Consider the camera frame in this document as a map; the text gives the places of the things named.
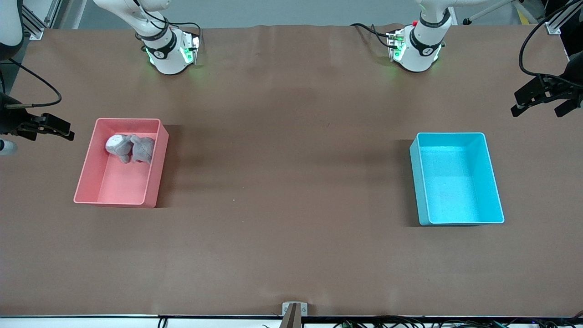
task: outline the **black strap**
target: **black strap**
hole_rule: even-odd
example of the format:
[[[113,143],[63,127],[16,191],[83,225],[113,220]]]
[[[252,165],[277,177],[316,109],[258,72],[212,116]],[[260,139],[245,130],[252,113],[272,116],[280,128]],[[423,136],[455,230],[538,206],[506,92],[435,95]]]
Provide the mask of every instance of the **black strap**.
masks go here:
[[[439,48],[439,46],[441,45],[441,43],[443,42],[443,39],[441,39],[441,41],[439,43],[433,44],[432,46],[430,46],[428,44],[424,44],[415,37],[414,32],[415,32],[415,28],[413,28],[411,30],[411,34],[409,35],[409,38],[411,39],[411,45],[415,49],[417,49],[419,51],[419,54],[423,57],[431,56],[432,53],[434,53],[435,50],[437,50]]]
[[[168,42],[168,44],[166,44],[164,47],[155,49],[146,46],[146,49],[152,56],[156,57],[157,59],[166,59],[168,58],[168,54],[172,50],[174,50],[175,46],[176,46],[176,34],[172,32],[172,39],[170,39],[170,42]]]
[[[441,21],[439,23],[430,23],[430,22],[423,19],[423,15],[419,15],[419,22],[427,27],[431,27],[431,28],[436,29],[436,28],[442,26],[443,24],[445,24],[450,17],[451,17],[451,14],[449,13],[449,8],[446,8],[445,11],[443,12],[443,18],[441,19]]]
[[[164,27],[160,30],[160,32],[158,32],[158,34],[155,34],[152,36],[143,36],[143,35],[139,34],[140,38],[143,41],[156,41],[158,39],[161,39],[164,36],[164,34],[166,34],[166,31],[168,31],[169,25],[170,24],[169,24],[168,20],[166,19],[166,17],[164,17]]]

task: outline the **plush toy with white face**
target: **plush toy with white face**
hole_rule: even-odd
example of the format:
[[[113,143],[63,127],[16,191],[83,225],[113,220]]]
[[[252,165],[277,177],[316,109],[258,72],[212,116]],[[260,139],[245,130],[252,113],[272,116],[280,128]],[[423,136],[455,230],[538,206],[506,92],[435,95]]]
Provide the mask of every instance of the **plush toy with white face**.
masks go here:
[[[133,143],[129,135],[114,134],[106,142],[106,150],[110,154],[118,156],[122,163],[129,163],[129,154],[132,151]]]

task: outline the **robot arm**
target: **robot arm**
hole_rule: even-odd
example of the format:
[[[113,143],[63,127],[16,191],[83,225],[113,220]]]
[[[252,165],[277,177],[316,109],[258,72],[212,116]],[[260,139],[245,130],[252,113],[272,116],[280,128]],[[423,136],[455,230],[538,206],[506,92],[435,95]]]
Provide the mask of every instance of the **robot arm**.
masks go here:
[[[177,74],[193,64],[199,37],[171,27],[159,13],[171,0],[94,0],[95,4],[123,19],[136,30],[152,65],[163,74]]]
[[[20,50],[24,40],[20,15],[22,0],[0,0],[0,8],[0,60],[7,60]],[[73,140],[75,133],[69,130],[71,125],[68,122],[48,113],[32,115],[26,111],[30,107],[35,107],[35,104],[21,104],[0,92],[0,135],[12,134],[34,141],[40,133]],[[11,155],[16,149],[14,142],[0,139],[0,155]]]
[[[22,47],[22,0],[0,0],[0,60],[12,58]]]
[[[512,116],[517,117],[532,106],[563,99],[554,112],[563,117],[574,109],[583,106],[583,51],[574,55],[565,71],[556,78],[541,74],[514,93],[516,105]]]
[[[408,71],[423,72],[437,60],[451,26],[449,7],[472,6],[487,0],[415,0],[421,6],[419,23],[389,35],[389,56]]]

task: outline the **floor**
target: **floor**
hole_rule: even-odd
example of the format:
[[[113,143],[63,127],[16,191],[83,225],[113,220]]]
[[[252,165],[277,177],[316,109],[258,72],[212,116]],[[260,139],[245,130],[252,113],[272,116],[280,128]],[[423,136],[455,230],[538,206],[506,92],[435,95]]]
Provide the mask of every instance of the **floor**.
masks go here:
[[[487,8],[499,0],[482,5],[455,9],[459,23],[464,18]],[[129,29],[129,25],[112,13],[99,8],[92,0],[69,0],[69,10],[62,28]],[[173,0],[164,15],[173,22],[196,22],[203,28],[251,27],[256,25],[350,25],[364,23],[387,25],[410,23],[419,18],[414,0]],[[515,25],[520,19],[511,4],[476,20],[476,25]],[[26,45],[15,60],[21,61]],[[10,89],[16,74],[14,65],[1,65]]]

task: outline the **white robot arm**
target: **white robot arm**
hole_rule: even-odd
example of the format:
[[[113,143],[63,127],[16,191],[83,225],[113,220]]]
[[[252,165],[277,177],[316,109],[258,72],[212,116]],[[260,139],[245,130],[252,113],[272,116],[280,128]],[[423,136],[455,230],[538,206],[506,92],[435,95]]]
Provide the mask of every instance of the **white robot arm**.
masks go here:
[[[451,26],[449,7],[473,6],[487,0],[415,0],[421,6],[419,22],[389,35],[389,56],[405,69],[423,72],[437,60]]]
[[[0,60],[12,58],[24,40],[22,32],[22,0],[0,0]]]
[[[171,0],[94,0],[136,30],[152,65],[163,74],[177,74],[195,63],[199,37],[172,27],[158,11]]]
[[[0,0],[0,60],[9,60],[22,46],[24,34],[21,11],[22,0]],[[12,62],[40,79],[38,75],[20,63]],[[35,116],[26,111],[26,108],[56,104],[61,99],[61,95],[58,94],[58,96],[59,100],[52,103],[22,104],[0,92],[0,135],[12,134],[34,141],[40,133],[59,135],[67,140],[73,140],[75,133],[69,131],[71,125],[68,122],[48,113]],[[17,146],[14,142],[0,139],[0,155],[12,155],[16,150]]]

